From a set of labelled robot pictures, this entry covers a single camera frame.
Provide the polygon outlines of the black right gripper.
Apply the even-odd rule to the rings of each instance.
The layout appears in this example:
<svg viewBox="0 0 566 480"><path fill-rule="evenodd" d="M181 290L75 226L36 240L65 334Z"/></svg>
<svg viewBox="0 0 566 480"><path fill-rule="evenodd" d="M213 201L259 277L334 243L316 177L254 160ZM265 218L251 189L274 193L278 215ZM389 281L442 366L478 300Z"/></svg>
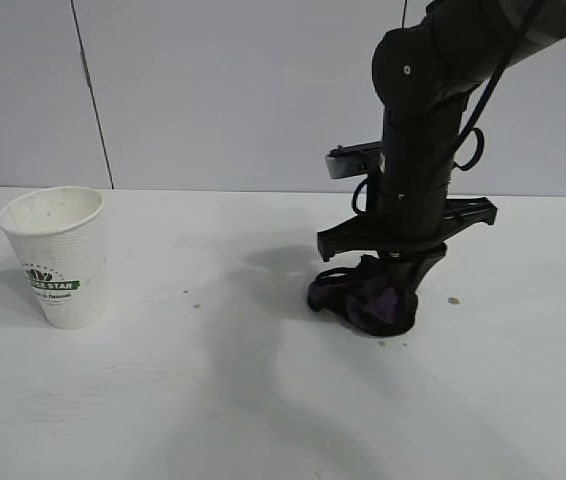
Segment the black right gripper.
<svg viewBox="0 0 566 480"><path fill-rule="evenodd" d="M405 257L389 267L396 295L392 330L415 325L417 289L445 257L444 242L474 224L493 225L497 216L497 207L485 197L449 199L441 189L382 203L368 182L357 185L351 208L352 218L317 234L319 255L324 261L353 251Z"/></svg>

